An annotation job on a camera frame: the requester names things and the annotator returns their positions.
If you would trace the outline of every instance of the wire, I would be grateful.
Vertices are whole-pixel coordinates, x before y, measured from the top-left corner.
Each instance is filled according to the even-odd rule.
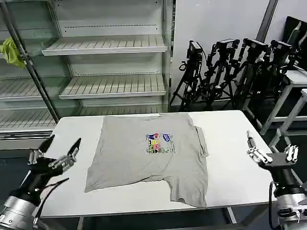
[[[40,215],[42,214],[42,210],[43,210],[44,204],[45,204],[46,200],[48,199],[48,197],[50,196],[50,194],[51,194],[57,187],[59,187],[61,184],[63,184],[64,182],[66,182],[66,181],[68,181],[68,180],[69,180],[69,178],[66,178],[66,179],[64,179],[64,180],[61,180],[61,181],[59,181],[59,182],[56,182],[55,184],[50,184],[50,185],[48,185],[48,186],[46,186],[46,187],[44,188],[44,189],[46,189],[46,188],[48,188],[48,187],[54,185],[54,187],[49,191],[49,193],[48,193],[47,196],[45,197],[44,201],[42,202],[41,206],[39,207],[38,212],[37,212],[37,214],[35,215],[35,218],[39,218]]]
[[[273,191],[273,182],[270,183],[269,188],[269,225],[272,230],[280,230],[280,225],[277,227],[273,227],[272,223],[272,191]]]

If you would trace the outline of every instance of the silver cylinder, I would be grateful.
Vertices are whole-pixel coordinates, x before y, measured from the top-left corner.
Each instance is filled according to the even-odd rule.
[[[282,195],[277,198],[278,201],[278,209],[285,209],[290,207],[296,207],[299,206],[299,202],[302,200],[305,200],[306,196],[305,194],[288,194],[288,195]],[[282,221],[298,221],[297,216],[292,216],[288,218],[282,218]]]
[[[5,227],[14,230],[32,230],[32,216],[36,206],[32,203],[10,196],[4,204],[5,208],[0,214],[0,229]]]

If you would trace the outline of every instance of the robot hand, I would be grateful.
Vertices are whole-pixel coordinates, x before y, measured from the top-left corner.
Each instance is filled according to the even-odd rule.
[[[306,221],[307,192],[304,190],[292,170],[292,167],[297,162],[298,146],[289,145],[282,153],[266,154],[256,147],[254,138],[250,132],[248,132],[248,145],[248,155],[261,168],[268,170],[272,175],[273,183],[276,187],[274,196],[277,198],[277,214],[281,225],[299,223],[301,220]]]
[[[71,147],[67,155],[57,160],[45,157],[45,152],[49,149],[53,139],[54,135],[44,141],[38,149],[30,153],[29,173],[21,186],[12,191],[5,202],[5,208],[0,214],[0,230],[32,230],[40,217],[44,202],[49,194],[68,180],[65,179],[55,184],[47,185],[52,177],[62,175],[77,161],[75,157],[79,151],[81,138]],[[53,188],[41,203],[40,195],[47,187]],[[36,216],[33,217],[32,214],[38,206],[40,208]]]

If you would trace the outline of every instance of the gray t-shirt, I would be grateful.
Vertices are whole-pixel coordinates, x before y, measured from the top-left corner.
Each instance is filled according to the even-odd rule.
[[[165,180],[172,201],[206,207],[206,156],[203,132],[186,113],[106,116],[85,192]]]

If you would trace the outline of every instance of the shelf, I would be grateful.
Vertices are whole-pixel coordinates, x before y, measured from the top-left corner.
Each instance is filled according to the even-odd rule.
[[[59,95],[61,99],[163,96],[162,74],[74,77]]]
[[[121,53],[163,53],[161,35],[127,35],[60,38],[43,50],[45,56]]]
[[[0,132],[53,130],[56,126],[47,109],[20,109],[0,111]]]
[[[65,78],[43,78],[46,90],[51,98],[57,97],[64,88]],[[0,102],[42,100],[32,78],[0,80]]]
[[[162,112],[162,105],[84,107],[79,116],[156,114]]]

